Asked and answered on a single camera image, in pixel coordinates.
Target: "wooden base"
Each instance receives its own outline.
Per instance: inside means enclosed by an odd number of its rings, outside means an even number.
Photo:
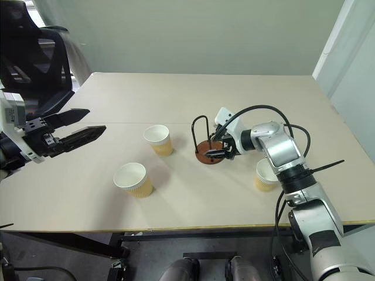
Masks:
[[[195,156],[197,157],[198,161],[202,162],[203,164],[216,164],[218,162],[221,162],[224,158],[219,158],[219,159],[214,159],[214,158],[209,158],[205,156],[204,154],[210,150],[209,142],[207,140],[204,140],[197,146],[198,148],[198,153],[195,153]],[[222,149],[223,144],[222,142],[212,142],[211,141],[211,148],[212,149]]]

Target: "paper cup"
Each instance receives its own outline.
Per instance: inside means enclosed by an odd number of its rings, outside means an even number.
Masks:
[[[120,167],[113,176],[113,182],[134,197],[147,197],[153,190],[145,166],[139,163],[127,163]]]
[[[278,180],[267,159],[262,159],[257,163],[257,176],[255,177],[255,187],[261,191],[270,191],[275,188]]]
[[[169,129],[164,125],[148,127],[144,132],[144,138],[157,155],[168,156],[173,152]]]

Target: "white wall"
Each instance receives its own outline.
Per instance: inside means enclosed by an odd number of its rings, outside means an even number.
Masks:
[[[93,71],[310,75],[343,0],[34,0]]]
[[[375,1],[353,1],[323,56],[316,80],[375,162]]]

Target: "black chair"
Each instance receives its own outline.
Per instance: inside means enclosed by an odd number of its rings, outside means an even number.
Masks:
[[[1,82],[25,100],[27,120],[57,113],[71,98],[71,77],[61,36],[38,28],[23,1],[0,1]]]

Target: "tabletop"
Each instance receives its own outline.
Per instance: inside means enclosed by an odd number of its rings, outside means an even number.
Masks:
[[[255,166],[264,155],[250,152],[204,165],[196,160],[190,130],[198,115],[213,122],[222,106],[237,112],[255,104],[278,107],[292,124],[310,132],[306,159],[311,168],[345,159],[315,178],[345,223],[375,222],[375,165],[312,77],[94,73],[63,108],[91,112],[54,135],[90,125],[106,125],[107,130],[88,145],[41,164],[28,163],[3,180],[0,225],[14,223],[6,229],[17,231],[272,225],[281,188],[265,193],[254,187]],[[280,117],[258,110],[242,120],[251,127]],[[175,149],[170,156],[156,155],[143,140],[144,129],[152,124],[168,126]],[[196,128],[200,142],[203,122]],[[303,134],[295,130],[295,138],[304,150]],[[146,167],[155,188],[149,197],[131,197],[114,185],[114,172],[128,162]]]

